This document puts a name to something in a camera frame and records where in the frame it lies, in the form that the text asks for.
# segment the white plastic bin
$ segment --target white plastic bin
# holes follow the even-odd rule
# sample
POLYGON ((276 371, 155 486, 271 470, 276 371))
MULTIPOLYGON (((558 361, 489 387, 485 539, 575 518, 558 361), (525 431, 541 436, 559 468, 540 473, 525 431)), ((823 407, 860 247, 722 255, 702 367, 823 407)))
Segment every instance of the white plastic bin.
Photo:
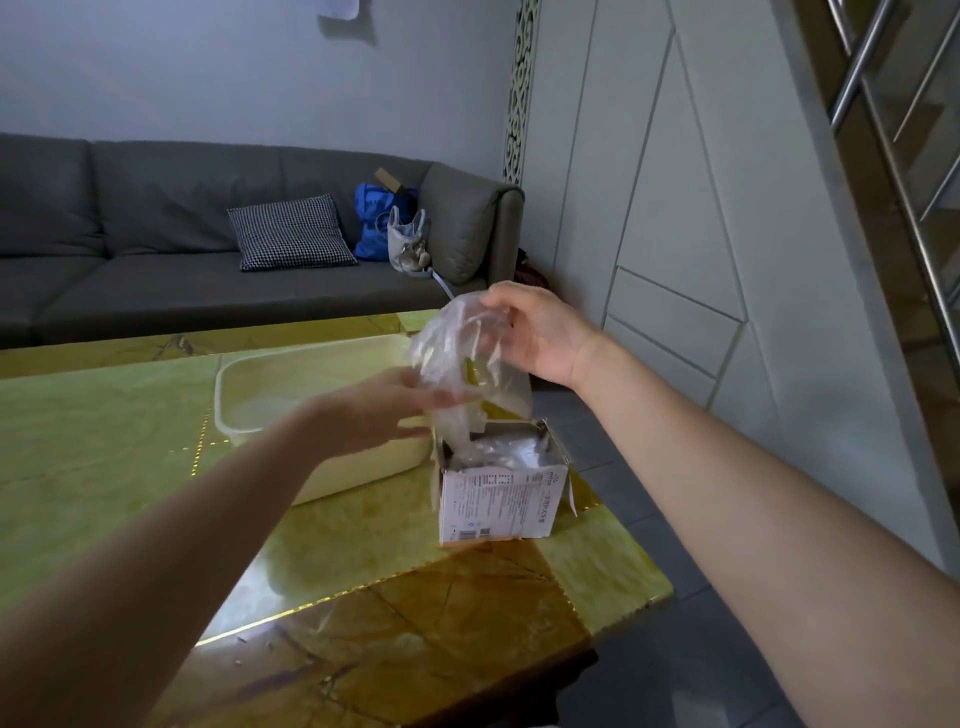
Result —
MULTIPOLYGON (((281 352, 256 353, 226 364, 217 373, 217 429, 234 446, 278 420, 300 402, 406 364, 409 339, 388 334, 333 341, 281 352)), ((426 425, 413 418, 405 425, 426 425)), ((430 453, 430 438, 393 440, 379 448, 325 461, 310 475, 294 504, 339 493, 409 470, 430 453)))

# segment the coffee table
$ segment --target coffee table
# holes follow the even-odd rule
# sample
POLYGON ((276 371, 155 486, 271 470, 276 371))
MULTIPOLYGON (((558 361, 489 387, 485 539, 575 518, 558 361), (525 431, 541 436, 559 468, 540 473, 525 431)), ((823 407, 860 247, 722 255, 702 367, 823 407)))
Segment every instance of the coffee table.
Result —
MULTIPOLYGON (((412 333, 434 313, 0 351, 0 608, 231 451, 211 409, 237 352, 412 333)), ((673 593, 579 475, 580 512, 562 507, 550 538, 454 551, 429 476, 292 508, 150 724, 484 725, 673 593)))

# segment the staircase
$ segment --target staircase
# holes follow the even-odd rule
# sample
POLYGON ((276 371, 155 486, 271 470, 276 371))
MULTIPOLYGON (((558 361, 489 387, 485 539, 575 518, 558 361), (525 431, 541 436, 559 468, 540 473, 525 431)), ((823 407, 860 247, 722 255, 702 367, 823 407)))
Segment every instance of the staircase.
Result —
POLYGON ((872 23, 880 30, 862 77, 871 98, 857 80, 849 111, 834 125, 836 142, 960 522, 960 314, 948 310, 960 273, 960 185, 949 179, 960 152, 960 37, 949 32, 960 25, 960 0, 914 2, 794 0, 794 7, 828 115, 872 23), (927 74, 941 45, 947 50, 927 74), (930 206, 938 187, 945 193, 930 206))

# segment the checkered cushion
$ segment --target checkered cushion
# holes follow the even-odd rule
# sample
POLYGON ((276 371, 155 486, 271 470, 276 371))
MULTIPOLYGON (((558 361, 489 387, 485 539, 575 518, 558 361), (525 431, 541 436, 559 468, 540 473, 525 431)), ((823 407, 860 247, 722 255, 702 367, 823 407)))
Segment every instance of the checkered cushion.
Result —
POLYGON ((356 265, 329 195, 227 210, 241 271, 356 265))

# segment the table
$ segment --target table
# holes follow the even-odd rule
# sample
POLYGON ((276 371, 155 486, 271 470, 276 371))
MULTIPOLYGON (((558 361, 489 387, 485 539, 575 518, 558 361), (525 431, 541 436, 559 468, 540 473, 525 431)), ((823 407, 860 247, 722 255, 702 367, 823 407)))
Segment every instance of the table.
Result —
MULTIPOLYGON (((0 608, 230 452, 213 381, 237 352, 412 333, 434 313, 0 351, 0 608)), ((579 475, 581 512, 562 508, 550 538, 451 551, 429 474, 292 508, 150 724, 467 724, 672 595, 579 475)))

